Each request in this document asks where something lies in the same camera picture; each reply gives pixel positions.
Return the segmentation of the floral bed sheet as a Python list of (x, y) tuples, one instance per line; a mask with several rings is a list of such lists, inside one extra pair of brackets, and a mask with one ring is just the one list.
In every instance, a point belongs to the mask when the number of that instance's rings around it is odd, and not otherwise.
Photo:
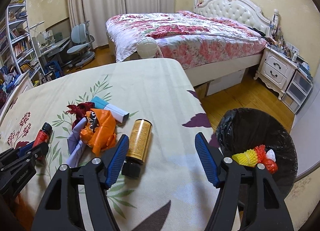
[(1, 151), (33, 141), (44, 123), (53, 128), (46, 158), (17, 198), (15, 213), (26, 229), (59, 166), (69, 157), (74, 116), (68, 105), (98, 96), (127, 111), (117, 136), (147, 119), (152, 134), (136, 180), (120, 176), (107, 192), (121, 230), (204, 230), (219, 191), (208, 182), (194, 138), (213, 134), (180, 63), (167, 58), (104, 65), (75, 72), (14, 98), (1, 124)]

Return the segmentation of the teal and white box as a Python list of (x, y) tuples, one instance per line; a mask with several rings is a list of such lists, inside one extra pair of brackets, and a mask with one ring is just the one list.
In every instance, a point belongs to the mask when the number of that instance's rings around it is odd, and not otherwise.
[(102, 100), (100, 97), (94, 96), (91, 99), (91, 102), (94, 103), (96, 109), (108, 110), (111, 112), (114, 119), (119, 123), (126, 123), (129, 119), (129, 113), (119, 107), (114, 106), (113, 104)]

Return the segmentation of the bed with floral quilt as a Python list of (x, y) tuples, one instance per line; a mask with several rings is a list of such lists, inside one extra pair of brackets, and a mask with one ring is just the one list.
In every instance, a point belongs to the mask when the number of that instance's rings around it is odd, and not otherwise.
[(106, 33), (117, 62), (141, 58), (138, 43), (151, 37), (157, 44), (153, 57), (178, 61), (193, 86), (259, 64), (267, 44), (236, 20), (190, 11), (116, 15), (106, 22)]

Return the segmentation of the white nightstand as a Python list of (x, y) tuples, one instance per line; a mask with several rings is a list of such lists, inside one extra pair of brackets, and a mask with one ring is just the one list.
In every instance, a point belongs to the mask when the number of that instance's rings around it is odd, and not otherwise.
[(291, 61), (270, 46), (266, 46), (253, 79), (260, 78), (267, 88), (279, 94), (278, 100), (281, 101), (297, 69), (296, 62)]

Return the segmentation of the study desk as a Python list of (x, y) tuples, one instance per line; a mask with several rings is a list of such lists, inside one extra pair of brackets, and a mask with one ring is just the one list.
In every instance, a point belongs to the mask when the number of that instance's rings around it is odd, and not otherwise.
[(57, 61), (62, 64), (60, 52), (62, 52), (71, 42), (70, 37), (62, 38), (56, 41), (52, 30), (39, 33), (31, 38), (36, 57), (40, 62), (42, 69), (51, 61)]

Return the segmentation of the orange plastic bag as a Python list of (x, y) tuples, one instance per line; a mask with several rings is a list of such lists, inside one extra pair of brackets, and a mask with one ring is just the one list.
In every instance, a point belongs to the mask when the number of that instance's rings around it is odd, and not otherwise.
[(266, 167), (268, 172), (272, 175), (278, 171), (278, 166), (277, 166), (276, 162), (274, 162), (272, 159), (265, 158), (263, 160), (263, 165)]

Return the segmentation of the dark red wrapper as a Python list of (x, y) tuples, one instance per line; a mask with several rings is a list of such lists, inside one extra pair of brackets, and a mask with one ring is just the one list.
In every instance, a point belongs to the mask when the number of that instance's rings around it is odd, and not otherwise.
[(86, 113), (95, 108), (93, 102), (79, 103), (78, 105), (70, 104), (67, 106), (69, 109), (66, 114), (75, 115), (75, 121), (72, 123), (72, 129), (84, 118)]

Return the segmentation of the plastic drawer unit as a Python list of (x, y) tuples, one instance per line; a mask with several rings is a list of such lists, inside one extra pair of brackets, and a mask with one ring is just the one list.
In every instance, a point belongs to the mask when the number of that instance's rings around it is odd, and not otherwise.
[(303, 106), (312, 88), (312, 80), (301, 69), (297, 69), (281, 101), (293, 114), (296, 114)]

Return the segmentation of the orange snack wrapper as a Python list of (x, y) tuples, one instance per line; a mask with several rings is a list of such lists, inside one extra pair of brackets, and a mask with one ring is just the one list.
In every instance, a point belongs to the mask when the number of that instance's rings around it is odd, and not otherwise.
[(116, 145), (116, 120), (109, 110), (91, 109), (86, 112), (87, 123), (80, 131), (81, 141), (96, 157)]

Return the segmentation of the white bedpost ball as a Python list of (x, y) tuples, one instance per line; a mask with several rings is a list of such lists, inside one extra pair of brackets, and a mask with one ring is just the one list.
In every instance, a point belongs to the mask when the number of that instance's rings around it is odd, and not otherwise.
[(158, 51), (158, 45), (152, 37), (142, 37), (137, 42), (137, 53), (142, 59), (154, 58)]

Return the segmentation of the orange foam fruit net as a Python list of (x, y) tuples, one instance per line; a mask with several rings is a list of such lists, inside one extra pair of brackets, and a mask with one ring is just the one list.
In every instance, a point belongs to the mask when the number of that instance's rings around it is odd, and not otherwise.
[(256, 146), (254, 151), (257, 154), (257, 163), (263, 163), (263, 161), (266, 159), (265, 145), (261, 144)]

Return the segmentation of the light blue desk chair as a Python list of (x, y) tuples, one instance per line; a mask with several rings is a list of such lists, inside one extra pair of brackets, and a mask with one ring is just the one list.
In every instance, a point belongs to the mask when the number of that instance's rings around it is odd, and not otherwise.
[(71, 30), (73, 46), (67, 50), (67, 54), (74, 56), (74, 59), (67, 63), (68, 69), (83, 68), (84, 65), (95, 59), (95, 53), (92, 51), (92, 43), (95, 39), (89, 33), (88, 27), (89, 21), (85, 21)]

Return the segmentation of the yellow foam fruit net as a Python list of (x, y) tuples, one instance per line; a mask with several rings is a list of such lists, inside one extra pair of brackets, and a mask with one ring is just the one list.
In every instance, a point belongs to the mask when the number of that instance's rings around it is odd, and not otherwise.
[(249, 149), (245, 152), (234, 154), (232, 159), (239, 165), (244, 165), (247, 167), (254, 167), (259, 162), (257, 153), (254, 149)]

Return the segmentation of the red bottle with black cap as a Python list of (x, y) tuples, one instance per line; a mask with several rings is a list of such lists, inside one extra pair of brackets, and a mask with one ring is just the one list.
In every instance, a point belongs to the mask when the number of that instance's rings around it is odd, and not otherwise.
[(38, 145), (44, 148), (44, 150), (40, 150), (41, 152), (40, 154), (36, 154), (38, 161), (41, 161), (48, 153), (48, 150), (49, 150), (48, 143), (51, 138), (51, 134), (52, 134), (52, 126), (49, 123), (45, 122), (42, 128), (40, 129), (40, 131), (38, 132), (33, 144), (33, 148), (37, 147)]

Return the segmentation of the gold bottle with black cap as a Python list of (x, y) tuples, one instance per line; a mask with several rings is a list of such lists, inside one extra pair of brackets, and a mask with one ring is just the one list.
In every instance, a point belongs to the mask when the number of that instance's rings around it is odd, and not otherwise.
[(130, 138), (129, 150), (123, 164), (121, 174), (130, 178), (139, 178), (145, 163), (152, 132), (152, 123), (146, 119), (134, 122)]

